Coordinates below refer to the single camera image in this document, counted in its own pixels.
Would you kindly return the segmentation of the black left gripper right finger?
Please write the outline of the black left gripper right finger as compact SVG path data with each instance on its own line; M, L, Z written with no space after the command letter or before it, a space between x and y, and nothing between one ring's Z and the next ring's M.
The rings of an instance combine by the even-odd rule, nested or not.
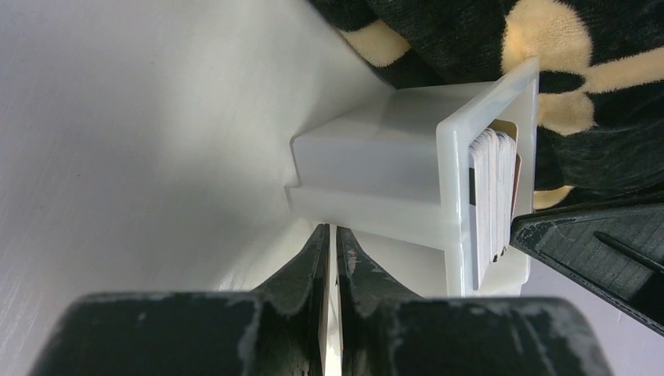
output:
M344 375L610 375L561 298L423 298L336 231Z

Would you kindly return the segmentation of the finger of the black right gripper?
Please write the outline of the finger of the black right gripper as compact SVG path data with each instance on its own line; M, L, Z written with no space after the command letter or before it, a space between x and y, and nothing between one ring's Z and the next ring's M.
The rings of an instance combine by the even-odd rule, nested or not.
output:
M663 333L663 201L627 199L517 217L511 246Z

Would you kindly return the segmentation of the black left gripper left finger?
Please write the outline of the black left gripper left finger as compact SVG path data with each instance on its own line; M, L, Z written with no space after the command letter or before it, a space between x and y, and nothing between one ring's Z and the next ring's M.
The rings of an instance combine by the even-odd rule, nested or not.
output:
M330 227L250 291L85 295L33 375L321 375Z

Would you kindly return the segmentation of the white plastic card tray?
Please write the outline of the white plastic card tray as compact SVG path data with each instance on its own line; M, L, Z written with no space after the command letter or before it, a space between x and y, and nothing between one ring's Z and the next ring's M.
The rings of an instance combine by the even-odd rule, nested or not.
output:
M513 218L530 213L539 75L531 58L495 82L401 89L297 136L293 209L352 230L419 295L518 295L530 260L511 246L511 227L507 251L473 288L468 147L496 119L516 124Z

